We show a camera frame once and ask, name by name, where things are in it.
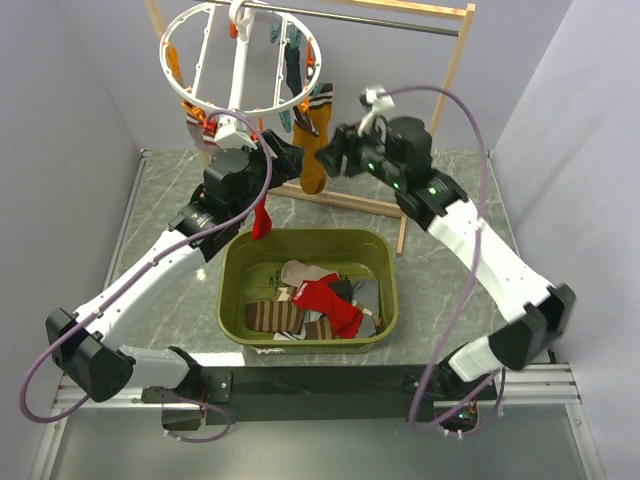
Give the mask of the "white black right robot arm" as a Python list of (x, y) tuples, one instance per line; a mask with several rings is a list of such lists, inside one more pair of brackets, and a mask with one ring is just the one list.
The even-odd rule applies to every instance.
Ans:
[(559, 339), (576, 302), (565, 283), (537, 274), (494, 232), (449, 175), (432, 165), (432, 137), (414, 117), (382, 119), (367, 133), (339, 126), (315, 157), (332, 176), (369, 173), (391, 187), (401, 211), (446, 246), (489, 293), (506, 324), (438, 364), (436, 386), (460, 399), (490, 373), (520, 371)]

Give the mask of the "red santa sock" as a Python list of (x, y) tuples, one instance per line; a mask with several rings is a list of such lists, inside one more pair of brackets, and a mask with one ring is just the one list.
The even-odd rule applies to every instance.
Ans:
[(335, 335), (351, 339), (359, 330), (363, 313), (331, 289), (330, 285), (339, 281), (337, 273), (331, 273), (319, 280), (306, 280), (293, 295), (292, 303), (298, 308), (325, 314)]

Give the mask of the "white round clip hanger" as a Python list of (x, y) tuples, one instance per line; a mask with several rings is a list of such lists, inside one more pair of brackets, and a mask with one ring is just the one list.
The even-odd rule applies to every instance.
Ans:
[[(183, 11), (169, 23), (161, 23), (159, 30), (158, 55), (162, 73), (170, 87), (176, 94), (190, 105), (211, 112), (217, 106), (208, 100), (199, 97), (199, 87), (204, 74), (207, 54), (213, 48), (210, 39), (213, 33), (213, 24), (216, 18), (225, 17), (229, 24), (237, 30), (237, 35), (232, 38), (235, 42), (235, 52), (231, 70), (231, 89), (227, 108), (241, 111), (244, 87), (246, 86), (246, 71), (249, 60), (249, 46), (252, 39), (252, 31), (255, 14), (258, 11), (273, 13), (279, 18), (279, 34), (275, 45), (277, 47), (277, 60), (275, 74), (273, 75), (273, 91), (271, 103), (266, 106), (256, 107), (252, 110), (244, 110), (242, 114), (248, 118), (257, 118), (264, 115), (275, 115), (286, 110), (307, 103), (307, 98), (314, 92), (320, 82), (324, 58), (320, 44), (311, 30), (299, 17), (291, 11), (281, 9), (263, 1), (206, 1)], [(177, 50), (171, 43), (172, 35), (192, 17), (203, 14), (206, 16), (206, 25), (202, 31), (202, 44), (195, 66), (192, 82), (183, 79), (180, 73), (180, 62)], [(305, 68), (311, 74), (302, 79), (302, 90), (289, 99), (284, 97), (284, 83), (286, 80), (285, 50), (291, 44), (294, 35), (300, 36), (301, 49), (305, 52)]]

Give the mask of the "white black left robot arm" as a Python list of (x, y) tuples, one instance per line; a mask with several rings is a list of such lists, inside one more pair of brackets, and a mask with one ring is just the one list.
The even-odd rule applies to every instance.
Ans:
[(271, 130), (265, 146), (222, 149), (204, 169), (189, 202), (155, 244), (96, 298), (45, 321), (49, 341), (59, 341), (54, 363), (95, 402), (126, 387), (161, 387), (176, 401), (200, 395), (201, 366), (178, 347), (150, 350), (126, 343), (144, 312), (174, 284), (204, 267), (239, 232), (264, 188), (299, 177), (304, 151)]

